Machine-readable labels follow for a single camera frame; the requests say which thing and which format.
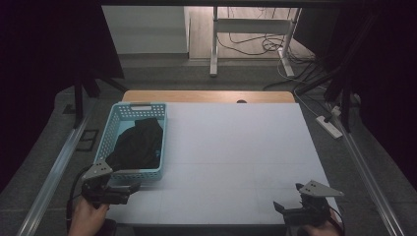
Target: power strip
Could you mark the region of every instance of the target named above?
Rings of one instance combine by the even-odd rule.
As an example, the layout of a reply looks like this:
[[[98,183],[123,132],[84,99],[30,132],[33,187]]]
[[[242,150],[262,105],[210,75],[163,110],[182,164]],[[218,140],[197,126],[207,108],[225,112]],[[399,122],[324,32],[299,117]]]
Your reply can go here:
[[[342,137],[343,135],[340,133],[340,131],[337,130],[330,122],[325,122],[324,116],[319,116],[316,118],[316,121],[323,127],[325,130],[328,131],[328,133],[334,138],[338,139]]]

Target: metal frame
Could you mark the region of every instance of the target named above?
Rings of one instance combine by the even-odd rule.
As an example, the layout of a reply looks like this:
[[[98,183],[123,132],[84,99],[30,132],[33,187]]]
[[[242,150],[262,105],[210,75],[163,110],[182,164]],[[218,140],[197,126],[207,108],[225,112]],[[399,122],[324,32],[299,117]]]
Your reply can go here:
[[[287,77],[294,77],[291,65],[287,59],[289,43],[297,26],[301,9],[297,8],[294,18],[291,20],[260,20],[260,19],[219,19],[217,7],[213,7],[212,45],[209,64],[211,77],[217,76],[217,34],[219,32],[236,33],[274,33],[285,35],[282,48],[278,49],[280,60]]]
[[[58,157],[55,160],[42,188],[37,194],[36,199],[31,205],[30,211],[27,214],[17,235],[33,235],[46,212],[50,200],[55,193],[56,187],[62,178],[62,175],[67,167],[68,162],[77,146],[77,143],[83,134],[83,130],[92,115],[92,109],[96,103],[95,98],[91,98],[86,106],[84,118],[81,120],[79,126],[73,129],[68,136],[67,141],[62,146]]]
[[[341,133],[344,136],[344,143],[352,157],[353,162],[356,165],[356,168],[361,175],[361,178],[368,189],[368,193],[374,201],[378,212],[381,215],[386,228],[391,236],[404,236],[404,231],[402,230],[401,225],[399,224],[398,218],[395,215],[395,212],[392,210],[387,197],[384,192],[381,190],[380,185],[372,174],[371,169],[369,168],[366,159],[364,158],[361,150],[356,145],[353,137],[348,133],[339,119],[334,119],[334,122],[338,129],[341,130]]]

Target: gray floor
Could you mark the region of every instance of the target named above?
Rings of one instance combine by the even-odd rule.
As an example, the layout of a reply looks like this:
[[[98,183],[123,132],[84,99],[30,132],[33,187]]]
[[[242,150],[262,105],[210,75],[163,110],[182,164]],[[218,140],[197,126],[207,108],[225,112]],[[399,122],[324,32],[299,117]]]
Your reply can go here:
[[[186,58],[169,56],[148,57],[147,59],[124,56],[121,59],[126,80],[118,81],[129,89],[262,90],[266,85],[283,80],[276,72],[276,62],[273,61],[221,60],[217,78],[211,78],[209,76],[209,62],[205,60],[190,61]],[[300,73],[302,69],[302,67],[294,68],[296,74]],[[79,142],[78,148],[92,146],[92,150],[74,152],[35,235],[66,234],[65,202],[68,199],[72,181],[82,167],[92,162],[110,107],[122,99],[121,92],[107,84],[98,82],[102,93],[86,127],[86,130],[98,130],[96,142],[94,144]],[[287,83],[281,87],[271,88],[271,90],[292,90],[295,85],[295,83]],[[322,94],[323,90],[320,88],[309,92],[309,96],[321,103],[323,103]],[[56,156],[64,145],[74,123],[74,114],[71,112],[63,114],[63,112],[67,105],[73,104],[73,95],[71,88],[57,94],[55,110],[49,123],[25,163],[2,192],[0,196],[0,235],[16,235]],[[305,96],[302,98],[316,113],[326,114],[317,102]],[[346,224],[346,235],[389,235],[344,142],[334,140],[315,122],[315,115],[303,105],[301,108],[330,185],[346,194],[344,198],[337,199]],[[362,126],[357,115],[358,108],[354,107],[351,111],[352,135],[399,218],[405,234],[417,235],[417,224],[414,218],[417,210],[416,191],[410,186],[385,150]],[[134,235],[134,231],[131,227],[121,226],[118,229],[118,235]],[[222,231],[210,235],[231,234]]]

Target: robotic arm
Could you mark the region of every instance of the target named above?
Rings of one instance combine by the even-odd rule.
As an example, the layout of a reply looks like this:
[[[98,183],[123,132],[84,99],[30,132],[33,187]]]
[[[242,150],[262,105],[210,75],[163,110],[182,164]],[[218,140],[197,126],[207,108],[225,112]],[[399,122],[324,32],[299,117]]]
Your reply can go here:
[[[70,199],[67,202],[67,232],[71,227],[73,214],[73,198],[74,191],[78,179],[82,174],[82,191],[81,195],[95,208],[99,208],[101,204],[125,205],[130,195],[136,193],[141,188],[141,182],[134,183],[130,186],[110,186],[108,184],[111,174],[118,170],[118,165],[112,168],[105,160],[100,160],[95,164],[84,168],[76,177],[73,183]],[[103,226],[97,235],[116,234],[116,221],[105,219]]]
[[[285,209],[284,206],[273,202],[275,210],[282,214],[285,225],[318,227],[329,221],[338,230],[339,235],[344,235],[344,229],[331,218],[330,206],[326,199],[326,197],[344,196],[342,192],[314,180],[306,185],[296,184],[296,188],[301,196],[302,207]]]
[[[82,195],[95,207],[101,204],[125,205],[131,194],[139,191],[141,182],[131,186],[109,186],[108,181],[113,172],[105,160],[95,163],[83,176]]]

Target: black curtain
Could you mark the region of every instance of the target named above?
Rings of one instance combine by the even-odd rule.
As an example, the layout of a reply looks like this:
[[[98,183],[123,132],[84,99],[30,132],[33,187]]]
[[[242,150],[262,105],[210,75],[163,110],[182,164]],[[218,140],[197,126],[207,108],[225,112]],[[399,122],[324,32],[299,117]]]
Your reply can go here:
[[[416,4],[387,2],[355,57],[361,118],[417,189]]]
[[[123,71],[98,1],[0,3],[1,190],[28,155],[57,92]]]

